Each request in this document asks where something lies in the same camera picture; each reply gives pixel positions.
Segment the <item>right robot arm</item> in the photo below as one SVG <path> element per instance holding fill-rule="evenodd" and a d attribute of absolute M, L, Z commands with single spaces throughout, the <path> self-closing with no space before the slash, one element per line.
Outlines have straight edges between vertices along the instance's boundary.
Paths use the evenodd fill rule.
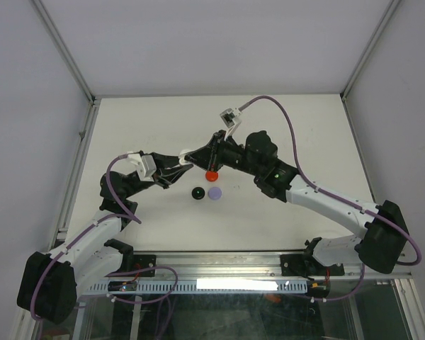
<path fill-rule="evenodd" d="M 392 273 L 407 243 L 408 229 L 400 207 L 327 195 L 301 177 L 300 171 L 278 158 L 278 148 L 266 131 L 253 132 L 243 145 L 225 131 L 216 132 L 206 146 L 187 152 L 184 160 L 206 171 L 223 166 L 254 177 L 269 198 L 312 210 L 345 227 L 347 237 L 317 237 L 306 244 L 303 268 L 311 274 L 335 264 L 363 264 L 383 274 Z"/>

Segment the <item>purple round earbud charging case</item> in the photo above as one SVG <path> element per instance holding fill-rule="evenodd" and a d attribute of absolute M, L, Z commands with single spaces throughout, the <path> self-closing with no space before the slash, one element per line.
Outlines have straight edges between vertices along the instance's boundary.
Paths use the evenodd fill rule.
<path fill-rule="evenodd" d="M 219 187 L 212 187 L 208 191 L 208 197 L 211 200 L 219 200 L 222 197 L 222 190 Z"/>

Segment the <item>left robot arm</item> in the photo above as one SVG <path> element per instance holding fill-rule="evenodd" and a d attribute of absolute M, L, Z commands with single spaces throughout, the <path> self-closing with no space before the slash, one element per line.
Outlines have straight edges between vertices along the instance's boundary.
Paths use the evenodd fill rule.
<path fill-rule="evenodd" d="M 128 152 L 114 158 L 101 179 L 102 203 L 90 223 L 48 252 L 25 263 L 17 305 L 36 321 L 63 322 L 78 298 L 98 279 L 134 267 L 133 248 L 115 239 L 131 222 L 140 223 L 129 198 L 152 186 L 175 184 L 192 164 L 178 156 Z"/>

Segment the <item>orange round charging case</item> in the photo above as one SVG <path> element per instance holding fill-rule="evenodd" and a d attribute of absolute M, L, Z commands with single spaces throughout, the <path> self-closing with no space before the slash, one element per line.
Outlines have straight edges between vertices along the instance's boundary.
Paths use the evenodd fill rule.
<path fill-rule="evenodd" d="M 219 174 L 214 171 L 206 171 L 205 172 L 205 179 L 209 182 L 215 182 L 219 179 Z"/>

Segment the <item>white round charging case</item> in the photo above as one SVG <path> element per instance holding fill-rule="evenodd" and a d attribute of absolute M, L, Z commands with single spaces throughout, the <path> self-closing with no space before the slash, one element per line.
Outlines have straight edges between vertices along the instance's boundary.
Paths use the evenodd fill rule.
<path fill-rule="evenodd" d="M 193 163 L 187 159 L 188 155 L 192 152 L 191 149 L 182 149 L 178 155 L 178 162 L 180 166 L 192 165 Z"/>

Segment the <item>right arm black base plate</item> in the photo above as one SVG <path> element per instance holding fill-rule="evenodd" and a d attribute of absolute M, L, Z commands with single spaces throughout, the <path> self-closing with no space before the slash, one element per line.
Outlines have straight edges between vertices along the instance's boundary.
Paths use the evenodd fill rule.
<path fill-rule="evenodd" d="M 279 256 L 282 276 L 299 276 L 312 280 L 314 277 L 344 276 L 343 266 L 324 266 L 312 257 L 302 254 L 282 254 Z"/>

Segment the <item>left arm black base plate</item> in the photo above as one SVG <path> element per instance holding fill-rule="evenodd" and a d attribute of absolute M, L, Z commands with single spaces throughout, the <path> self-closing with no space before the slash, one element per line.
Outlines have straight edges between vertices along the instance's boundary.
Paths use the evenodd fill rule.
<path fill-rule="evenodd" d="M 138 254 L 134 253 L 132 258 L 127 261 L 125 269 L 127 271 L 136 271 L 140 269 L 150 268 L 150 271 L 139 273 L 139 277 L 154 277 L 155 270 L 153 267 L 157 264 L 157 256 L 155 254 Z"/>

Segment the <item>black round charging case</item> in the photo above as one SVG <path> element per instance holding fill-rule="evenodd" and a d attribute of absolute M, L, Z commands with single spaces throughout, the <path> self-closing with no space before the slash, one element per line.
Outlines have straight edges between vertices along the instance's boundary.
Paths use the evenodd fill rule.
<path fill-rule="evenodd" d="M 194 200 L 202 200 L 205 197 L 205 189 L 197 186 L 192 189 L 191 195 Z"/>

